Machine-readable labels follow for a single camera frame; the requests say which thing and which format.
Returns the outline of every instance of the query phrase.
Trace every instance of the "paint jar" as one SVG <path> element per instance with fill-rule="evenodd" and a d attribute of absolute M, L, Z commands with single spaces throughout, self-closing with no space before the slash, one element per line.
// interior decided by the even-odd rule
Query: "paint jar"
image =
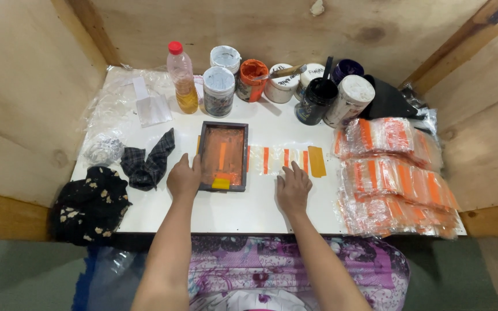
<path fill-rule="evenodd" d="M 224 118 L 232 111 L 236 78 L 224 67 L 211 67 L 203 74 L 203 103 L 208 114 Z"/>
<path fill-rule="evenodd" d="M 313 79 L 324 75 L 324 69 L 324 66 L 314 62 L 307 64 L 307 71 L 299 75 L 301 79 L 299 80 L 299 85 L 297 85 L 297 89 L 295 90 L 295 97 L 298 101 L 303 100 L 308 84 Z"/>
<path fill-rule="evenodd" d="M 277 64 L 270 68 L 270 72 L 273 73 L 276 70 L 291 67 L 293 66 L 288 64 Z M 293 97 L 297 85 L 299 85 L 299 75 L 268 79 L 265 86 L 265 95 L 274 103 L 287 103 Z"/>
<path fill-rule="evenodd" d="M 335 102 L 337 93 L 337 86 L 333 81 L 323 77 L 313 79 L 307 86 L 303 100 L 295 106 L 295 115 L 306 125 L 320 123 L 326 111 Z"/>
<path fill-rule="evenodd" d="M 374 87 L 361 76 L 346 76 L 337 88 L 339 96 L 324 115 L 324 123 L 334 128 L 346 127 L 376 96 Z"/>
<path fill-rule="evenodd" d="M 364 68 L 352 59 L 342 59 L 331 73 L 331 81 L 338 85 L 343 78 L 349 75 L 363 76 Z"/>
<path fill-rule="evenodd" d="M 239 73 L 241 56 L 239 52 L 227 45 L 216 46 L 211 50 L 211 67 L 224 67 L 236 76 Z"/>
<path fill-rule="evenodd" d="M 255 77 L 268 74 L 268 68 L 261 61 L 248 59 L 239 68 L 236 94 L 244 101 L 254 103 L 261 99 L 267 79 L 253 81 Z"/>

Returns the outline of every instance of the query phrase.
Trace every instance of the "orange paint jar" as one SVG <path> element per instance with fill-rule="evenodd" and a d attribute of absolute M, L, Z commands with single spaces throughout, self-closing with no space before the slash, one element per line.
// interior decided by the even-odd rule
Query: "orange paint jar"
<path fill-rule="evenodd" d="M 239 68 L 239 80 L 236 88 L 238 97 L 249 103 L 254 103 L 261 99 L 262 91 L 265 89 L 268 79 L 259 81 L 253 81 L 253 79 L 267 74 L 268 68 L 261 61 L 256 59 L 244 61 Z"/>

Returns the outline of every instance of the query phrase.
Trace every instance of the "hand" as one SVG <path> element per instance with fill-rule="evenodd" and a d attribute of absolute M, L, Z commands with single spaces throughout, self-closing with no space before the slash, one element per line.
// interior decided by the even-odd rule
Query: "hand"
<path fill-rule="evenodd" d="M 193 158 L 192 167 L 189 167 L 188 154 L 174 165 L 168 174 L 167 187 L 172 194 L 172 200 L 187 199 L 193 201 L 201 184 L 201 156 Z"/>
<path fill-rule="evenodd" d="M 307 197 L 313 183 L 307 173 L 299 168 L 297 163 L 291 163 L 293 170 L 282 167 L 286 178 L 278 176 L 278 203 L 288 218 L 307 213 Z"/>

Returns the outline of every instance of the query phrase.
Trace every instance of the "person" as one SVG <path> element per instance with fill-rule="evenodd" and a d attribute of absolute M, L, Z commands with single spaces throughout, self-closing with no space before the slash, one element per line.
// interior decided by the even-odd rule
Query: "person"
<path fill-rule="evenodd" d="M 400 310 L 409 276 L 404 256 L 377 239 L 321 237 L 307 216 L 313 186 L 307 173 L 295 162 L 283 171 L 277 202 L 296 241 L 192 238 L 201 163 L 196 155 L 190 168 L 184 154 L 168 176 L 172 204 L 149 249 L 131 310 Z"/>

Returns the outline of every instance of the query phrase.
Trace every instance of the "black paint jar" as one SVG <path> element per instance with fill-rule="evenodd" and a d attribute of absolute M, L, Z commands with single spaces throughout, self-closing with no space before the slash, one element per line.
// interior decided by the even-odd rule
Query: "black paint jar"
<path fill-rule="evenodd" d="M 295 106 L 295 115 L 306 125 L 320 123 L 331 104 L 335 102 L 338 92 L 333 81 L 323 77 L 313 79 L 305 91 L 303 100 Z"/>

